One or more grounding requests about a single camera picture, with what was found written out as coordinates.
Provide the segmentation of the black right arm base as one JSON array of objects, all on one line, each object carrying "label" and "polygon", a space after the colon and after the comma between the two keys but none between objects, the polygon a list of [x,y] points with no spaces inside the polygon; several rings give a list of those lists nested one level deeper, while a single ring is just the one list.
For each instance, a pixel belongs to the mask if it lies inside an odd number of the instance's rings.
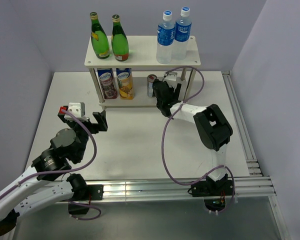
[{"label": "black right arm base", "polygon": [[228,179],[228,175],[217,181],[207,176],[205,181],[192,184],[187,193],[194,198],[204,198],[204,205],[209,211],[219,212],[226,208],[226,197],[234,197],[234,190],[233,181]]}]

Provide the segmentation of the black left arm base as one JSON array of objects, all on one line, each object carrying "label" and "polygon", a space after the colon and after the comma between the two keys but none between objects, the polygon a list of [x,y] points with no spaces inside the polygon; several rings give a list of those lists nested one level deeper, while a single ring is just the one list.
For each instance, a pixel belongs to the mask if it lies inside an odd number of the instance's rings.
[{"label": "black left arm base", "polygon": [[70,215],[83,217],[89,212],[88,206],[79,206],[82,205],[91,205],[92,201],[101,201],[103,199],[104,186],[102,184],[88,184],[86,190],[80,197],[73,196],[70,201],[74,203],[68,203],[68,213]]}]

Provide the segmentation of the green glass bottle orange label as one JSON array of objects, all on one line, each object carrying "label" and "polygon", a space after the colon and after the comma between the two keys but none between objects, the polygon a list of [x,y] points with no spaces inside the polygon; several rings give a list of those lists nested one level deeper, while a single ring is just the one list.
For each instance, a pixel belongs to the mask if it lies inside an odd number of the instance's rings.
[{"label": "green glass bottle orange label", "polygon": [[113,28],[111,36],[112,52],[116,60],[124,62],[129,58],[129,43],[127,36],[121,25],[120,16],[112,16]]}]

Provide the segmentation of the silver can red tab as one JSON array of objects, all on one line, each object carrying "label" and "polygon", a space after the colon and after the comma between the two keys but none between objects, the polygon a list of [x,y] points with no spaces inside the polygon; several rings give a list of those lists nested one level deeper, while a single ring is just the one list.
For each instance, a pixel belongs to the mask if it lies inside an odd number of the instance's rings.
[{"label": "silver can red tab", "polygon": [[157,79],[155,74],[150,74],[147,76],[147,96],[150,98],[154,98],[154,91],[153,91],[153,83]]}]

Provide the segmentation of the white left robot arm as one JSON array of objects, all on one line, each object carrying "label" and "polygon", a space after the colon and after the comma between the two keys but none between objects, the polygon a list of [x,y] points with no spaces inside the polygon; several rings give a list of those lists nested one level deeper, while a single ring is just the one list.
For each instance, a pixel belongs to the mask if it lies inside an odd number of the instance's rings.
[{"label": "white left robot arm", "polygon": [[108,130],[106,111],[92,115],[95,123],[82,111],[75,113],[69,106],[60,108],[58,117],[68,127],[58,131],[49,148],[0,191],[0,237],[33,212],[60,201],[76,205],[90,197],[86,181],[70,164],[82,161],[89,140],[96,144],[94,134]]}]

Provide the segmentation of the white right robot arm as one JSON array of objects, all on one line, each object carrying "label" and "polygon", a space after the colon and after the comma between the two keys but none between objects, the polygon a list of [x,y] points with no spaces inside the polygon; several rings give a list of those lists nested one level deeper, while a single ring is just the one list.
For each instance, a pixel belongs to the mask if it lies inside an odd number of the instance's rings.
[{"label": "white right robot arm", "polygon": [[169,86],[166,81],[154,80],[153,94],[156,97],[157,108],[168,120],[163,128],[161,138],[161,157],[164,169],[170,179],[179,182],[170,174],[165,160],[165,136],[168,124],[172,120],[183,120],[195,125],[202,144],[210,150],[211,170],[191,184],[197,184],[205,179],[206,189],[212,195],[219,194],[228,183],[229,169],[226,167],[227,145],[233,135],[233,129],[218,105],[195,106],[178,100],[181,84],[177,88]]}]

